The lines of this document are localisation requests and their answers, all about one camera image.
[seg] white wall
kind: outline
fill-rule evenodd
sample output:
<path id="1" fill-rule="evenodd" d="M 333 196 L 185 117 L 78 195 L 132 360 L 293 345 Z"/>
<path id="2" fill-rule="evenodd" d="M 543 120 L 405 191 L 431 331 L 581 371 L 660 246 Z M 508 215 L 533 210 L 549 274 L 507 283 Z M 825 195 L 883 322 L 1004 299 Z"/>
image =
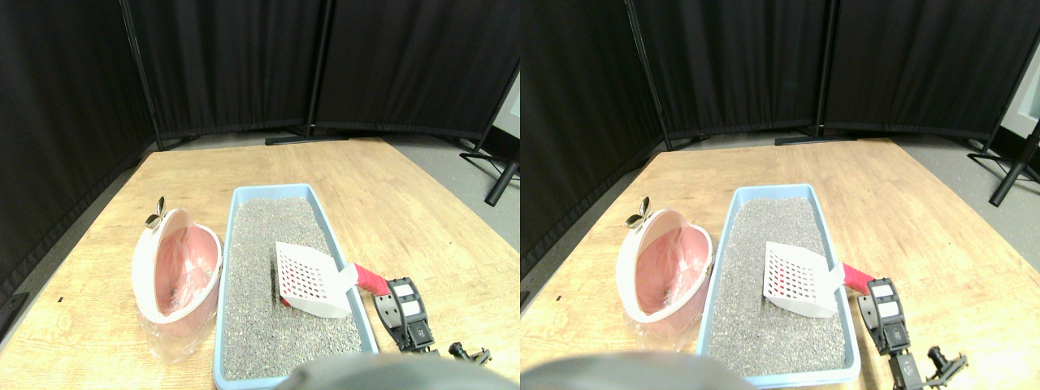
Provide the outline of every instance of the white wall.
<path id="1" fill-rule="evenodd" d="M 1033 132 L 1037 126 L 1037 119 L 1040 118 L 1040 99 L 1038 99 L 1038 88 L 1040 88 L 1040 49 L 1033 53 L 1033 59 L 1025 70 L 1022 83 L 1015 90 L 1015 97 L 1005 113 L 1000 126 L 1008 128 L 1015 134 L 1023 138 Z"/>
<path id="2" fill-rule="evenodd" d="M 513 136 L 520 137 L 520 74 L 517 74 L 516 81 L 510 87 L 510 94 L 502 102 L 502 108 L 495 116 L 495 127 L 504 130 Z"/>

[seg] litter box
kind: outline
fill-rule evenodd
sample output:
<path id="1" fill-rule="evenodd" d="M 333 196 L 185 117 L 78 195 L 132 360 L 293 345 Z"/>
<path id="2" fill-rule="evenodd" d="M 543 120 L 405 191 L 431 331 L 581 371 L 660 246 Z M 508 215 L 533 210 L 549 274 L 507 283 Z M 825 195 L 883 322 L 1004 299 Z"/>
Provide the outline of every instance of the litter box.
<path id="1" fill-rule="evenodd" d="M 231 213 L 228 215 L 228 232 L 224 236 L 224 271 L 220 272 L 220 295 L 216 307 L 216 339 L 213 344 L 213 382 L 216 383 L 216 388 L 220 390 L 269 389 L 278 386 L 278 384 L 282 383 L 282 381 L 289 378 L 272 376 L 239 381 L 229 381 L 224 378 L 224 289 L 228 286 L 226 279 L 229 275 L 228 265 L 230 264 L 231 242 L 234 240 L 232 232 L 234 231 L 235 213 L 238 211 L 238 206 L 245 203 L 245 201 L 256 198 L 282 199 L 293 197 L 306 199 L 307 202 L 311 204 L 311 209 L 314 211 L 314 217 L 317 219 L 318 227 L 320 227 L 321 231 L 324 232 L 326 242 L 329 244 L 329 252 L 333 259 L 336 260 L 336 265 L 340 269 L 346 265 L 343 261 L 343 255 L 339 250 L 339 241 L 336 239 L 336 235 L 333 234 L 332 227 L 329 226 L 329 218 L 326 216 L 324 209 L 322 209 L 321 204 L 318 203 L 318 198 L 314 193 L 314 188 L 311 188 L 309 184 L 258 185 L 236 188 L 235 192 L 231 196 Z M 358 294 L 357 287 L 352 287 L 346 291 L 346 298 L 350 303 L 350 311 L 354 312 L 354 321 L 358 327 L 358 335 L 361 337 L 362 353 L 379 353 L 379 347 L 375 344 L 375 337 L 372 335 L 372 327 L 368 322 L 368 314 L 365 312 L 365 306 L 361 301 L 361 295 Z"/>
<path id="2" fill-rule="evenodd" d="M 726 225 L 722 230 L 722 237 L 719 239 L 719 246 L 716 249 L 714 271 L 711 272 L 711 284 L 708 289 L 707 304 L 704 306 L 704 318 L 701 320 L 701 332 L 697 338 L 697 355 L 708 355 L 708 341 L 711 338 L 711 320 L 714 312 L 716 295 L 719 293 L 719 278 L 725 274 L 726 268 L 726 245 L 729 243 L 729 230 L 736 218 L 736 212 L 740 206 L 755 199 L 784 199 L 804 198 L 812 205 L 812 214 L 816 219 L 816 227 L 824 235 L 824 254 L 827 256 L 827 265 L 830 268 L 841 266 L 834 257 L 834 243 L 831 242 L 830 232 L 827 230 L 827 223 L 824 222 L 823 211 L 820 209 L 820 201 L 816 192 L 808 184 L 783 184 L 783 185 L 762 185 L 755 187 L 740 187 L 733 192 L 733 201 L 729 204 L 729 212 L 726 214 Z M 835 300 L 838 303 L 838 316 L 841 318 L 841 333 L 844 335 L 844 362 L 841 368 L 811 371 L 779 373 L 760 376 L 745 376 L 745 380 L 761 389 L 772 389 L 777 387 L 794 386 L 815 386 L 825 384 L 842 383 L 855 380 L 859 376 L 859 345 L 856 343 L 856 329 L 852 324 L 852 312 L 849 310 L 849 300 L 844 288 L 838 288 L 835 292 Z"/>

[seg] gray cat litter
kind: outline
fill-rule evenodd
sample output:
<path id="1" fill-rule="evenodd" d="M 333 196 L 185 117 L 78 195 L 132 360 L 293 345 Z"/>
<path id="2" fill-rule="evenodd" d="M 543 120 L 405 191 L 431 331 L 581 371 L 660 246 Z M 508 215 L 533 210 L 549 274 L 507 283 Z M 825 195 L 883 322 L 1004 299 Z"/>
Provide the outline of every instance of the gray cat litter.
<path id="1" fill-rule="evenodd" d="M 842 368 L 839 315 L 809 318 L 762 296 L 766 241 L 824 255 L 809 201 L 756 199 L 737 211 L 719 278 L 708 355 L 742 376 Z"/>
<path id="2" fill-rule="evenodd" d="M 254 199 L 235 214 L 224 313 L 224 369 L 230 381 L 288 375 L 303 363 L 361 349 L 354 314 L 320 318 L 282 304 L 275 242 L 329 254 L 303 198 Z"/>

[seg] scoop handle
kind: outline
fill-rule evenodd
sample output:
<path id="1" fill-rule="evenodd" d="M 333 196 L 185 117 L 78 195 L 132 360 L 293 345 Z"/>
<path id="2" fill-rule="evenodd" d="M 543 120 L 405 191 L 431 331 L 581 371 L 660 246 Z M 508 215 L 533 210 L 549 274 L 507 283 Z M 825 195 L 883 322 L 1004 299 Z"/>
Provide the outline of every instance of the scoop handle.
<path id="1" fill-rule="evenodd" d="M 375 296 L 390 294 L 390 288 L 387 287 L 386 279 L 383 279 L 383 277 L 365 269 L 365 267 L 361 265 L 353 265 L 358 268 L 358 287 L 371 292 Z"/>
<path id="2" fill-rule="evenodd" d="M 869 275 L 863 274 L 859 269 L 849 266 L 849 264 L 841 263 L 841 265 L 844 267 L 846 286 L 856 291 L 859 291 L 863 295 L 869 295 L 870 290 L 866 288 L 866 282 L 873 281 L 875 278 Z"/>

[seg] wooden table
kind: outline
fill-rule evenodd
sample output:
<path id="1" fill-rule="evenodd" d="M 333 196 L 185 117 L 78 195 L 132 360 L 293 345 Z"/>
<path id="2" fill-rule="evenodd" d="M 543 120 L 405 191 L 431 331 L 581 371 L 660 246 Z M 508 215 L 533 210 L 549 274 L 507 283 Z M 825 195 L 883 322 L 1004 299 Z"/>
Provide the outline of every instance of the wooden table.
<path id="1" fill-rule="evenodd" d="M 888 140 L 658 155 L 593 226 L 521 318 L 521 369 L 553 358 L 634 349 L 615 285 L 625 218 L 644 197 L 670 206 L 718 242 L 733 190 L 809 183 L 839 261 L 891 278 L 924 374 L 933 345 L 969 366 L 951 389 L 1036 388 L 1040 383 L 1040 276 L 979 214 Z M 856 304 L 860 376 L 830 388 L 887 389 Z M 686 352 L 693 353 L 695 343 Z"/>
<path id="2" fill-rule="evenodd" d="M 518 380 L 517 252 L 391 146 L 352 139 L 149 156 L 0 352 L 0 388 L 212 388 L 212 336 L 179 364 L 149 353 L 130 286 L 137 237 L 161 196 L 223 240 L 236 187 L 282 183 L 314 187 L 345 258 L 412 278 L 445 359 L 454 341 L 486 347 L 487 367 Z M 380 349 L 398 354 L 367 297 L 365 307 Z"/>

